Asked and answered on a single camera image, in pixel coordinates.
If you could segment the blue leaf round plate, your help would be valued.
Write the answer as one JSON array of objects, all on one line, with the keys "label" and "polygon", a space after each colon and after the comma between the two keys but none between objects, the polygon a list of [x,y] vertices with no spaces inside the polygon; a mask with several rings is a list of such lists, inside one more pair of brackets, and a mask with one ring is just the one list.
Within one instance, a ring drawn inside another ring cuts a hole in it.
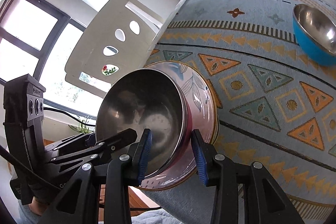
[{"label": "blue leaf round plate", "polygon": [[[192,128],[198,129],[206,143],[213,143],[218,133],[216,103],[202,75],[191,66],[178,61],[160,61],[147,66],[169,75],[181,88],[191,110]],[[166,190],[187,180],[196,171],[193,150],[189,143],[178,160],[160,174],[146,178],[141,190]]]}]

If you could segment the blue steel bowl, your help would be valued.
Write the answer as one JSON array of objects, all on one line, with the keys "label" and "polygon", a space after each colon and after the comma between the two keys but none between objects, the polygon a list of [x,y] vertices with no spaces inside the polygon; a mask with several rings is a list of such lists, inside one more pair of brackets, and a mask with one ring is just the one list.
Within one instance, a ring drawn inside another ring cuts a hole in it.
[{"label": "blue steel bowl", "polygon": [[293,8],[293,30],[297,43],[317,64],[335,65],[335,24],[323,12],[305,4]]}]

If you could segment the patterned blue table mat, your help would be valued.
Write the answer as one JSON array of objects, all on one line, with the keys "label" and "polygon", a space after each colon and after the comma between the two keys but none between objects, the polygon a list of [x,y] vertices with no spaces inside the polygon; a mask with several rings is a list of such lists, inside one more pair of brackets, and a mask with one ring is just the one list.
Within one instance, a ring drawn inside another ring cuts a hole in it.
[{"label": "patterned blue table mat", "polygon": [[147,64],[195,68],[217,101],[217,150],[264,164],[306,223],[324,223],[335,207],[335,68],[299,47],[298,4],[335,18],[324,0],[186,0]]}]

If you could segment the green potted plant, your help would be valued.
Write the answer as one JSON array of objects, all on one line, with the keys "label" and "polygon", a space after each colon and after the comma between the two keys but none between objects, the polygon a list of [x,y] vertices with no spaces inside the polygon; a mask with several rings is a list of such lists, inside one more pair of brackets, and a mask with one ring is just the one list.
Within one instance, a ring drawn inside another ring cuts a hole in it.
[{"label": "green potted plant", "polygon": [[77,125],[69,124],[68,127],[77,132],[77,133],[84,133],[84,134],[90,134],[95,131],[96,128],[96,121],[92,120],[88,117],[75,117],[75,121],[77,122]]}]

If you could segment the white chair near left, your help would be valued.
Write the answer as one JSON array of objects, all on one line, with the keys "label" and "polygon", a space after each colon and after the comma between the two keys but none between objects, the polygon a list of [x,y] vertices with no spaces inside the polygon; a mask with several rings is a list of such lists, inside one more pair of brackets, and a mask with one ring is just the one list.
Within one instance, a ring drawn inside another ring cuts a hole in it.
[{"label": "white chair near left", "polygon": [[138,0],[109,0],[74,47],[65,80],[104,97],[121,77],[143,67],[163,23]]}]

